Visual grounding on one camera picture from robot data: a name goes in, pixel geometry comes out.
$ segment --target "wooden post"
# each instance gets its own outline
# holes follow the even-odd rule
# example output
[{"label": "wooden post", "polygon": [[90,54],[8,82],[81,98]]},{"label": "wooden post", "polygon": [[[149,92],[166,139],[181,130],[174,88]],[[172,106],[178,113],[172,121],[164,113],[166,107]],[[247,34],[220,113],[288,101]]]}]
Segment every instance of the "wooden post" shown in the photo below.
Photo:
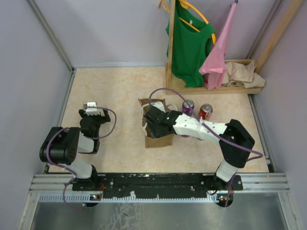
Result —
[{"label": "wooden post", "polygon": [[258,60],[256,61],[256,69],[255,72],[259,73],[261,70],[263,64],[265,63],[268,56],[273,51],[275,45],[277,44],[279,38],[287,28],[289,22],[295,15],[296,11],[298,10],[299,6],[301,5],[303,0],[292,0],[290,2],[290,5],[288,6],[288,9],[284,13],[283,17],[279,21],[279,24],[276,26],[273,34],[269,38],[269,41],[267,42],[265,48],[263,49],[262,53],[260,54]]},{"label": "wooden post", "polygon": [[176,0],[171,0],[170,18],[169,18],[169,42],[168,42],[168,65],[166,73],[166,87],[169,87],[172,77],[172,58],[173,58],[173,37],[174,37],[174,21],[175,21],[175,3]]}]

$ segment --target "soda can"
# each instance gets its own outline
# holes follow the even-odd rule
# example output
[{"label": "soda can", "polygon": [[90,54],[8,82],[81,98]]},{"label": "soda can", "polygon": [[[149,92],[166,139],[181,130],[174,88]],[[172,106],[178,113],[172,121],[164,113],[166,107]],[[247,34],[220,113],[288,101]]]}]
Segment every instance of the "soda can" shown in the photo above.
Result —
[{"label": "soda can", "polygon": [[194,109],[194,102],[190,99],[186,100],[189,105],[192,107],[192,109],[190,109],[190,107],[187,105],[187,103],[183,102],[182,103],[182,112],[188,116],[192,116],[192,110]]},{"label": "soda can", "polygon": [[203,120],[209,121],[212,115],[213,108],[210,104],[203,104],[201,106],[200,112],[198,113],[199,118],[203,118]]}]

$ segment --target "gray floor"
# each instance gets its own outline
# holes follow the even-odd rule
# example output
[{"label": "gray floor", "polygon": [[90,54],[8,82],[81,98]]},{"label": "gray floor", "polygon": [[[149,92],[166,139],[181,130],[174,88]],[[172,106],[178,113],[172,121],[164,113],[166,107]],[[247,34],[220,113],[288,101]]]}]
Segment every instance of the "gray floor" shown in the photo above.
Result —
[{"label": "gray floor", "polygon": [[238,194],[216,204],[99,204],[72,210],[39,203],[32,230],[284,230],[277,194]]}]

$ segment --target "yellow hanger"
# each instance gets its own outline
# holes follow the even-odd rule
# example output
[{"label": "yellow hanger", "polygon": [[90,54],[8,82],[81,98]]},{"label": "yellow hanger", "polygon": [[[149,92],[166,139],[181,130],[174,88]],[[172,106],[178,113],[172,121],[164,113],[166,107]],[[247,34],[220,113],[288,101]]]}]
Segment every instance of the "yellow hanger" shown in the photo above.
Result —
[{"label": "yellow hanger", "polygon": [[[181,6],[182,6],[183,8],[188,9],[188,8],[191,7],[193,10],[195,10],[196,13],[198,13],[198,14],[200,15],[200,17],[205,21],[206,24],[209,23],[208,20],[205,18],[205,16],[204,16],[199,10],[197,10],[193,5],[191,5],[190,3],[188,3],[187,0],[178,0],[178,1],[180,1],[180,4],[181,4]],[[169,9],[169,7],[168,7],[168,5],[167,5],[167,3],[166,3],[165,0],[160,0],[159,5],[158,5],[158,8],[161,7],[162,2],[164,3],[163,8],[164,8],[167,12],[170,13],[170,9]],[[179,19],[180,19],[182,22],[184,22],[185,24],[187,24],[188,26],[190,26],[191,28],[193,28],[194,30],[196,30],[197,32],[199,32],[199,29],[197,29],[195,26],[191,25],[190,23],[188,23],[187,21],[185,21],[184,19],[182,19],[182,18],[180,18],[180,17],[179,17]],[[213,44],[215,45],[215,43],[216,43],[215,34],[213,33],[211,36],[212,36]]]}]

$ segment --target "green shirt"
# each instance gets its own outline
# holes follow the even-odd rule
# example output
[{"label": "green shirt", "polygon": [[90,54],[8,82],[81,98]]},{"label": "green shirt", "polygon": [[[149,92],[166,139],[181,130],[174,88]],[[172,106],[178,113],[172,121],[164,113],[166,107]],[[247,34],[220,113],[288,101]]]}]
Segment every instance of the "green shirt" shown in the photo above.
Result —
[{"label": "green shirt", "polygon": [[[186,25],[179,17],[192,23],[194,27],[199,29],[199,32]],[[185,87],[204,85],[203,76],[199,73],[199,69],[211,51],[212,39],[210,36],[213,33],[214,28],[211,24],[197,19],[184,9],[179,1],[176,1],[172,72],[177,78],[185,81]]]}]

